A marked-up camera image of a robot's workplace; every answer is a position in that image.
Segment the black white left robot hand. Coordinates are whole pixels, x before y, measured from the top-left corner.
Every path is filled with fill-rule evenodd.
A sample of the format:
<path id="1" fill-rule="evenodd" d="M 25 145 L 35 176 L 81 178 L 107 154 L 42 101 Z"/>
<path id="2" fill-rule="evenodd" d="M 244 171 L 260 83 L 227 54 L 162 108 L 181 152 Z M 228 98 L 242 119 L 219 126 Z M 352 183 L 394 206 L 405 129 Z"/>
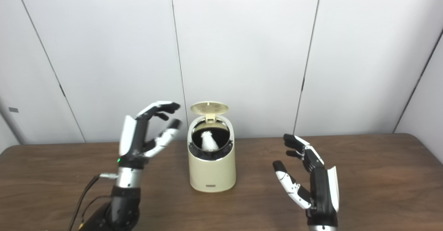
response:
<path id="1" fill-rule="evenodd" d="M 118 166 L 131 169 L 144 169 L 149 159 L 157 155 L 173 141 L 182 122 L 173 119 L 158 136 L 146 141 L 150 120 L 153 117 L 167 121 L 167 114 L 174 114 L 180 104 L 171 101 L 153 102 L 140 111 L 135 118 L 127 115 L 119 144 Z"/>

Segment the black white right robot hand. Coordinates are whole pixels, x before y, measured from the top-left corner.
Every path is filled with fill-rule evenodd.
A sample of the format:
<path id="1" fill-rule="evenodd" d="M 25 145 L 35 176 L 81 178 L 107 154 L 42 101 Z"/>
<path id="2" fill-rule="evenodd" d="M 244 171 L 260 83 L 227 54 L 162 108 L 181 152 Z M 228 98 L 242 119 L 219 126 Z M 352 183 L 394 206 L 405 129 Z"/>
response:
<path id="1" fill-rule="evenodd" d="M 337 231 L 339 212 L 339 187 L 336 167 L 325 168 L 323 159 L 304 139 L 283 135 L 284 145 L 290 150 L 286 155 L 301 160 L 310 176 L 310 190 L 297 183 L 282 161 L 272 163 L 275 174 L 288 196 L 303 210 L 310 231 Z"/>

